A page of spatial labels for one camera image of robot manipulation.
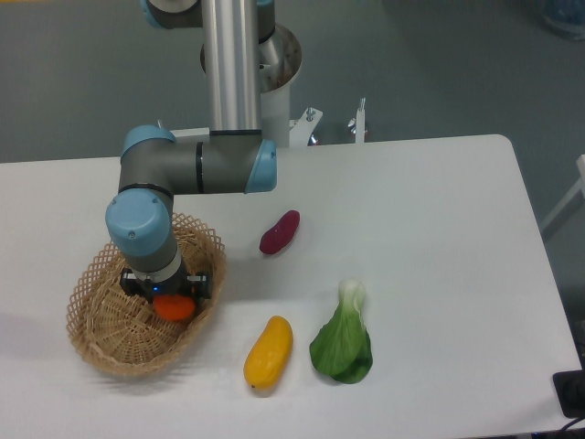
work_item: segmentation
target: bok choy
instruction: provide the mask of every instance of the bok choy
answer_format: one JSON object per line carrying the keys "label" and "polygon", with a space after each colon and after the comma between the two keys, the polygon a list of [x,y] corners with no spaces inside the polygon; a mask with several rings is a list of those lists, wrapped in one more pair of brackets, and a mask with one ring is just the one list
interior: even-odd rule
{"label": "bok choy", "polygon": [[372,367],[372,347],[361,310],[366,287],[357,279],[339,283],[339,305],[309,347],[313,366],[332,379],[354,384]]}

